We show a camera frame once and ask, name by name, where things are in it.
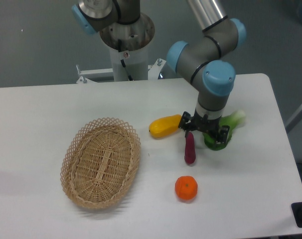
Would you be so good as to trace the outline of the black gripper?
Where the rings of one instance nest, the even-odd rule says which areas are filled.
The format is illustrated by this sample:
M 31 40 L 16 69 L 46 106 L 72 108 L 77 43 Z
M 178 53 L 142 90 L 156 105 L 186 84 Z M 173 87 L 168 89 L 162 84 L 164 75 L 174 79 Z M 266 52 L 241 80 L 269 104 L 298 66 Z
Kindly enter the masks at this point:
M 190 131 L 197 130 L 215 137 L 216 144 L 227 144 L 230 126 L 219 126 L 220 119 L 221 117 L 208 119 L 208 115 L 201 117 L 197 111 L 194 112 L 194 116 L 191 119 L 190 113 L 183 112 L 178 128 L 185 132 L 184 137 L 187 137 Z

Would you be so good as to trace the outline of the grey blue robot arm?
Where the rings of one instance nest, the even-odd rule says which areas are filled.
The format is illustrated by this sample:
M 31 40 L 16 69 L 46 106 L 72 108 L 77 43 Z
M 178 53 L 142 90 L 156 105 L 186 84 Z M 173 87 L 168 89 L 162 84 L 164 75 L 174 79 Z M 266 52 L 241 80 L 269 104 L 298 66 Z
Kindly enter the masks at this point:
M 204 37 L 196 44 L 176 42 L 166 56 L 167 65 L 198 91 L 193 115 L 184 113 L 179 127 L 200 131 L 215 144 L 226 144 L 230 127 L 220 119 L 233 89 L 235 70 L 221 58 L 246 40 L 243 23 L 229 18 L 218 0 L 190 0 L 188 5 Z M 148 46 L 155 27 L 141 12 L 138 0 L 81 0 L 72 13 L 87 34 L 98 33 L 109 48 L 115 81 L 148 77 Z

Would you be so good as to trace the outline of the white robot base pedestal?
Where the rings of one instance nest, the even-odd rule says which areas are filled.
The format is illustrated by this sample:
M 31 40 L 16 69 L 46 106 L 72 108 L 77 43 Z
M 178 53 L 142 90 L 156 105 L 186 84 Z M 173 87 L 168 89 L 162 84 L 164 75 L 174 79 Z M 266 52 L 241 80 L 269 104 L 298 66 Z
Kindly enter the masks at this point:
M 109 49 L 114 81 L 148 79 L 149 46 L 154 34 L 154 23 L 144 13 L 132 24 L 113 23 L 100 31 Z

